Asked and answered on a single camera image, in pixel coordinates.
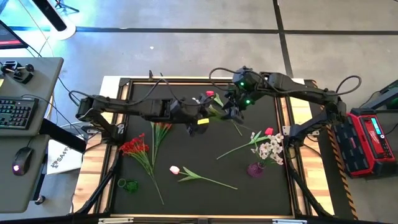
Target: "black keyboard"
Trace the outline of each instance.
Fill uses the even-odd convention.
[[[39,99],[0,96],[0,129],[29,129]]]

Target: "small vase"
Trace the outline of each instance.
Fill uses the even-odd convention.
[[[265,166],[261,166],[259,162],[255,162],[248,166],[247,171],[251,177],[258,178],[262,175],[262,171],[264,171],[264,168]]]

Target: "white paper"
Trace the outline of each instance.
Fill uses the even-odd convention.
[[[81,167],[81,157],[82,153],[55,140],[50,140],[47,174],[59,174],[79,169]]]

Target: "gray floor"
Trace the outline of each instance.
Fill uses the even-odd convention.
[[[29,1],[22,1],[41,26],[49,22]],[[272,0],[120,0],[78,1],[67,4],[80,13],[67,11],[77,26],[276,29]],[[280,0],[285,29],[398,30],[398,2],[394,0]],[[34,26],[17,0],[9,0],[0,19],[10,26]],[[36,49],[44,38],[40,32],[17,32]],[[370,94],[397,79],[398,35],[287,35],[294,77],[315,79],[320,87],[335,89],[348,75],[360,75],[363,84],[343,96],[348,109],[359,106]],[[143,34],[78,32],[68,40],[49,42],[55,56],[63,57],[61,78],[70,89],[98,93],[105,75],[206,76],[214,67],[285,73],[277,34]],[[51,57],[45,46],[42,55]],[[0,57],[30,57],[26,50],[2,50]],[[218,76],[229,76],[219,73]],[[347,82],[348,90],[355,81]],[[60,111],[76,121],[76,110],[66,91],[57,85],[55,99]],[[390,130],[398,118],[391,117]],[[63,215],[69,212],[77,172],[49,175],[42,194],[49,200],[29,205],[23,217]],[[63,189],[53,187],[61,183]],[[398,178],[349,180],[359,218],[396,223]],[[0,215],[13,219],[16,215]]]

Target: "black mouse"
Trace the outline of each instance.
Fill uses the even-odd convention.
[[[32,158],[33,149],[23,147],[15,154],[12,162],[12,172],[14,175],[25,175],[29,170],[30,159]]]

